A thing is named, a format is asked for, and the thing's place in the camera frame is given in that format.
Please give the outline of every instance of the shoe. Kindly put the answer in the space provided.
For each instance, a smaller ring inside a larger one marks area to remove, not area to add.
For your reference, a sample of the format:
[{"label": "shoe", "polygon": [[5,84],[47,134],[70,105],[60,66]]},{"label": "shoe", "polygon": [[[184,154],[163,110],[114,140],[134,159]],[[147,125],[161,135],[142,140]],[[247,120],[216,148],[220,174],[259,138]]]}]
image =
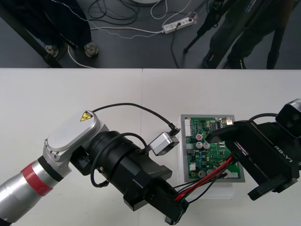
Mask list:
[{"label": "shoe", "polygon": [[85,53],[88,57],[95,57],[98,54],[98,48],[93,42],[84,46]]},{"label": "shoe", "polygon": [[45,46],[45,50],[54,58],[58,55],[58,46]]},{"label": "shoe", "polygon": [[210,63],[211,63],[213,57],[214,57],[214,54],[211,51],[209,51],[203,59],[202,66],[204,69],[212,69],[210,66]]},{"label": "shoe", "polygon": [[231,69],[246,69],[246,65],[244,63],[244,59],[231,59],[228,57],[227,65]]}]

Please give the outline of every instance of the person's leg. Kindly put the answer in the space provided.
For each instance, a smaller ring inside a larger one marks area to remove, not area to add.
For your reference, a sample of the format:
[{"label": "person's leg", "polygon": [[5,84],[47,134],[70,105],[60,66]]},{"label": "person's leg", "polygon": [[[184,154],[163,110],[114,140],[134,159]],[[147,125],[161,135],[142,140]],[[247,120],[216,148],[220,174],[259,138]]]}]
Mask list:
[{"label": "person's leg", "polygon": [[26,30],[44,42],[45,45],[59,45],[61,43],[59,38],[45,29],[45,25],[24,7],[23,0],[1,0],[1,3]]},{"label": "person's leg", "polygon": [[60,33],[75,45],[85,49],[88,57],[98,53],[97,46],[91,40],[89,23],[76,0],[42,0],[44,10]]},{"label": "person's leg", "polygon": [[237,16],[244,10],[249,3],[249,0],[238,0],[227,12],[224,22],[219,26],[210,40],[210,50],[203,60],[203,67],[210,68],[210,61],[214,53],[218,52],[233,28],[237,24]]},{"label": "person's leg", "polygon": [[253,26],[246,29],[236,41],[228,55],[228,63],[231,68],[240,68],[241,62],[252,53],[263,37],[275,30],[279,23],[281,1],[273,1],[257,18]]}]

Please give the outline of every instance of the black shoe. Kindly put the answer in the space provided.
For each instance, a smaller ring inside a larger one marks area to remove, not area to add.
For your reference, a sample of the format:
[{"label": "black shoe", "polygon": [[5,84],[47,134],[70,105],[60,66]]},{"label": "black shoe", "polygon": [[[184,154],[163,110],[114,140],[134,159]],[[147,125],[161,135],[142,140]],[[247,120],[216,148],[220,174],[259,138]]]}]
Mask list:
[{"label": "black shoe", "polygon": [[210,65],[213,57],[214,57],[213,53],[211,51],[209,51],[203,59],[202,67],[204,69],[213,69]]},{"label": "black shoe", "polygon": [[246,69],[244,59],[231,59],[228,57],[227,66],[231,69]]}]

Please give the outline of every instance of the yellow warning label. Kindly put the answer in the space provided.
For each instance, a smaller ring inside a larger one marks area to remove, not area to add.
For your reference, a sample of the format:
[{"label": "yellow warning label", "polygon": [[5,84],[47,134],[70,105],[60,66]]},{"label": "yellow warning label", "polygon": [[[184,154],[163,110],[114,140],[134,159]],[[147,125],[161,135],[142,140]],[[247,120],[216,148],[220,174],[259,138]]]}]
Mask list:
[{"label": "yellow warning label", "polygon": [[88,120],[88,119],[91,119],[92,117],[93,117],[93,115],[91,115],[89,112],[84,112],[80,121]]}]

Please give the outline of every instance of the silver robot arm segment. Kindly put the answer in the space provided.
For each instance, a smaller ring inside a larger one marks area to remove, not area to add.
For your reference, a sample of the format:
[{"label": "silver robot arm segment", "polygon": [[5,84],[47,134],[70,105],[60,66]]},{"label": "silver robot arm segment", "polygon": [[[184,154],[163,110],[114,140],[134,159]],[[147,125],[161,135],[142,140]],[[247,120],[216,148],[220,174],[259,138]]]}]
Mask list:
[{"label": "silver robot arm segment", "polygon": [[91,111],[73,115],[50,134],[43,155],[0,185],[0,226],[18,221],[43,196],[67,176],[72,153],[87,147],[93,137],[108,128]]}]

